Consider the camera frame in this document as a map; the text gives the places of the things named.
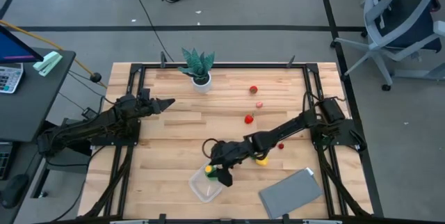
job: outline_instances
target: green plant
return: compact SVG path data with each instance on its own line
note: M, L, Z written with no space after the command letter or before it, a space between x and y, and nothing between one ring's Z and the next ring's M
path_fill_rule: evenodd
M178 67L179 71L184 74L193 77L193 80L199 84L205 84L209 80L209 70L215 61L215 52L204 56L204 52L198 56L196 49L193 49L190 53L189 51L182 49L182 54L187 62L187 68Z

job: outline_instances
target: wooden table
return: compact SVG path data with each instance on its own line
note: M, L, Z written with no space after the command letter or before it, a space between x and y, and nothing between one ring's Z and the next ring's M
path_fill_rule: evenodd
M130 66L131 63L114 63L106 93L110 100L125 94ZM318 63L318 68L325 96L343 98L336 64ZM213 89L201 95L193 90L190 78L176 69L146 72L145 87L151 88L151 96L175 98L176 102L162 114L142 119L140 142L133 151L124 218L158 218L159 214L167 214L167 218L268 218L258 192L306 167L315 172L314 177L323 188L309 131L302 131L286 139L283 150L270 151L268 166L246 160L233 169L233 186L224 188L210 203L200 202L188 180L207 161L201 151L202 142L207 138L242 141L246 134L275 128L301 112L305 92L302 72L295 69L214 68L211 73ZM258 86L256 95L249 93L251 85ZM255 108L258 101L264 103L263 108ZM340 105L349 115L346 104ZM254 122L246 125L244 116L252 112ZM79 214L86 213L108 185L114 149L105 147L91 161ZM372 212L358 153L344 146L336 146L335 150L344 185L365 210ZM112 213L117 208L119 190L118 186ZM339 214L332 183L331 190ZM324 195L289 216L327 218Z

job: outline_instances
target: strawberry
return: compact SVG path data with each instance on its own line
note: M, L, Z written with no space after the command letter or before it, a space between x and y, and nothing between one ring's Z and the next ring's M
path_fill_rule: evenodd
M252 115L246 115L245 117L244 117L244 123L245 124L250 124L250 123L252 123L253 122L253 114Z
M258 88L257 88L256 86L251 86L251 87L249 88L249 91L250 91L251 93L255 94L255 93L257 93Z

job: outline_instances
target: monitor screen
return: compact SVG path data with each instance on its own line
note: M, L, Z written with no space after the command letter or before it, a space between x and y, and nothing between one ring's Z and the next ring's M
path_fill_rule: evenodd
M0 64L43 61L32 48L0 26Z

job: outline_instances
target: concrete floor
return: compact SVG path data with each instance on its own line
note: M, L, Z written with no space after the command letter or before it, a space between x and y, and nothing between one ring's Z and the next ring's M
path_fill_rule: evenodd
M330 0L337 26L363 26L361 0ZM166 3L143 0L156 26L294 25L329 26L323 0L183 0ZM445 12L435 16L443 19ZM147 26L137 0L13 0L4 20L18 26ZM162 50L151 31L79 31L38 33L74 50L80 61L108 81L116 61L158 61ZM47 45L17 34L34 47ZM217 61L332 61L330 31L162 31L165 48L181 60L181 47L215 51ZM359 33L340 32L360 40ZM363 53L344 47L351 66ZM445 51L426 53L422 63L389 63L397 67L432 67ZM83 72L73 65L72 70ZM445 220L445 143L442 134L444 85L397 79L391 92L382 92L383 78L372 61L350 76L369 145L371 163L386 217ZM105 93L103 88L96 91ZM96 109L98 96L68 77L61 92L82 105ZM80 109L58 97L49 120L79 118ZM79 193L84 175L50 173L48 198L29 199L16 223L49 221L63 213ZM65 219L76 216L74 208Z

